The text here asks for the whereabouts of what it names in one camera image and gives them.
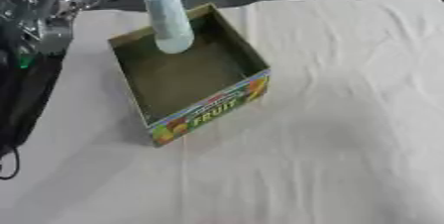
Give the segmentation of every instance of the open cardboard box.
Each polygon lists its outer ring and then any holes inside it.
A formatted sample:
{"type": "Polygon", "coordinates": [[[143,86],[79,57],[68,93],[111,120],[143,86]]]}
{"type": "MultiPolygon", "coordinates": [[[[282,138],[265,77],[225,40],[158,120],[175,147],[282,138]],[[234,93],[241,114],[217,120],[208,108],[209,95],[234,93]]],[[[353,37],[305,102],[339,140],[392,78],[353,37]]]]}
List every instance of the open cardboard box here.
{"type": "Polygon", "coordinates": [[[110,40],[156,146],[262,96],[269,83],[269,66],[213,5],[188,17],[195,42],[182,54],[161,52],[152,28],[110,40]]]}

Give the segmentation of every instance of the wrinkled fabric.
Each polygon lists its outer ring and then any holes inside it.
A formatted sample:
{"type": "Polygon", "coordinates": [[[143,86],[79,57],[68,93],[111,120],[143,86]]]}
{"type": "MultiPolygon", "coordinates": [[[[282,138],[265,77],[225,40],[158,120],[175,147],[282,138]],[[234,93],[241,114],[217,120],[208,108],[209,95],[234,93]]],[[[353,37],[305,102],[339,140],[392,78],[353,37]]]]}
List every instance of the wrinkled fabric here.
{"type": "Polygon", "coordinates": [[[444,223],[440,0],[222,12],[271,65],[269,93],[160,149],[107,44],[148,16],[82,13],[1,222],[444,223]]]}

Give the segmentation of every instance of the black cable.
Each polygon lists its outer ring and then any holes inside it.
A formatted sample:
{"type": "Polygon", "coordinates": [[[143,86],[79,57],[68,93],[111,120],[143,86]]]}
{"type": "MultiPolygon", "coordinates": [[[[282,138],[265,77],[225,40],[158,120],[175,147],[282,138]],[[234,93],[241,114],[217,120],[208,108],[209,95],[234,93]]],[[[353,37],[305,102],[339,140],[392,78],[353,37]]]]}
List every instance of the black cable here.
{"type": "MultiPolygon", "coordinates": [[[[20,154],[19,154],[19,151],[17,150],[17,148],[13,148],[12,149],[12,153],[14,155],[14,159],[15,159],[15,162],[16,162],[16,168],[14,169],[14,171],[11,174],[9,174],[7,176],[0,176],[0,180],[10,180],[10,179],[13,179],[20,172],[21,165],[20,165],[20,154]]],[[[3,169],[3,166],[2,166],[2,164],[0,164],[0,172],[2,171],[2,169],[3,169]]]]}

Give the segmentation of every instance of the fruit illustration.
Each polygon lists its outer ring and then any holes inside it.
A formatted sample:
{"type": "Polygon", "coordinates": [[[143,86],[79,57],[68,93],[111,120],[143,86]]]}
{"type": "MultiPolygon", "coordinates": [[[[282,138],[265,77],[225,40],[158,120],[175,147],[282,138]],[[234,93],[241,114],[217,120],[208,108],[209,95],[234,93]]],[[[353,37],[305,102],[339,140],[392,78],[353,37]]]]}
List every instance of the fruit illustration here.
{"type": "Polygon", "coordinates": [[[247,101],[252,101],[263,94],[267,88],[268,81],[269,79],[267,77],[262,77],[250,82],[250,85],[248,86],[250,96],[247,101]]]}
{"type": "Polygon", "coordinates": [[[159,144],[166,144],[174,138],[174,133],[170,131],[166,126],[158,126],[153,131],[153,138],[159,144]]]}
{"type": "Polygon", "coordinates": [[[182,135],[186,133],[188,129],[188,125],[186,123],[186,119],[184,117],[180,117],[174,120],[171,120],[167,124],[167,128],[172,131],[175,135],[182,135]]]}

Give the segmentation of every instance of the white bottle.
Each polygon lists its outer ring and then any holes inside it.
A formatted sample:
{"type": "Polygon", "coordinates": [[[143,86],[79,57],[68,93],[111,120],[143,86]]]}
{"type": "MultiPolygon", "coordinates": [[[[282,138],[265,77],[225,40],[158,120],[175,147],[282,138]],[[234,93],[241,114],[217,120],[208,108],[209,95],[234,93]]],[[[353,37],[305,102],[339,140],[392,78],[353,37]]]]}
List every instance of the white bottle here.
{"type": "Polygon", "coordinates": [[[191,47],[194,34],[181,0],[145,0],[145,4],[161,51],[178,54],[191,47]]]}

